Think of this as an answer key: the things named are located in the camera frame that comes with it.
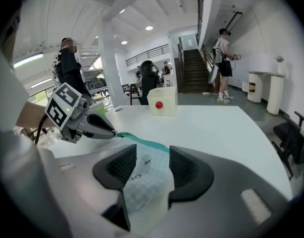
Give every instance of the black office chair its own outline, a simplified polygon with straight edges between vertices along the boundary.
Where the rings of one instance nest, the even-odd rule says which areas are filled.
[[[284,115],[283,118],[286,122],[273,128],[274,133],[280,138],[281,143],[278,146],[274,141],[272,141],[272,145],[289,171],[291,175],[290,178],[293,177],[293,172],[288,162],[288,157],[292,155],[296,164],[304,163],[304,137],[301,134],[301,124],[304,117],[297,112],[295,113],[300,117],[298,125],[289,116]]]
[[[140,66],[140,73],[142,75],[142,96],[130,96],[130,104],[132,99],[138,99],[141,105],[148,105],[148,94],[150,90],[156,88],[157,75],[152,71],[154,66],[152,61],[144,61]]]

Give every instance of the white sneaker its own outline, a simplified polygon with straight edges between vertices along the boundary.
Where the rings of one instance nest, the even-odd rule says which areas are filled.
[[[225,98],[218,98],[218,99],[217,99],[217,102],[222,102],[222,103],[227,104],[227,103],[229,103],[229,100],[227,100],[227,99],[225,99]]]
[[[232,96],[226,96],[224,95],[223,98],[227,99],[227,100],[233,100],[233,97]]]

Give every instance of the teal cloth edge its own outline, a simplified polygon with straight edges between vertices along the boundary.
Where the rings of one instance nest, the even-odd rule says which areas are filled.
[[[151,148],[154,148],[154,149],[166,152],[166,153],[170,152],[170,149],[168,147],[166,147],[165,145],[162,145],[162,144],[159,144],[159,143],[156,143],[156,142],[152,142],[152,141],[147,141],[147,140],[140,139],[140,138],[136,137],[135,135],[133,135],[129,132],[120,132],[120,133],[117,134],[117,137],[127,137],[127,138],[129,138],[133,141],[137,141],[137,142],[139,142],[141,144],[144,144],[148,147],[151,147]]]

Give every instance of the red button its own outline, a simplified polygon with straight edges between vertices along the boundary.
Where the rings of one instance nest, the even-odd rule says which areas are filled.
[[[163,108],[163,103],[162,103],[161,101],[158,101],[158,102],[155,104],[155,107],[156,107],[157,109],[161,109],[161,108]]]

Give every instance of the man in black t-shirt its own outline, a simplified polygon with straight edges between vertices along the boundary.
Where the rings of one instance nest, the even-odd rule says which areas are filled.
[[[75,90],[82,94],[90,105],[94,104],[90,93],[88,92],[82,76],[80,74],[80,64],[76,61],[74,53],[77,47],[71,38],[64,38],[61,42],[61,49],[53,59],[53,80],[57,88],[66,82]]]

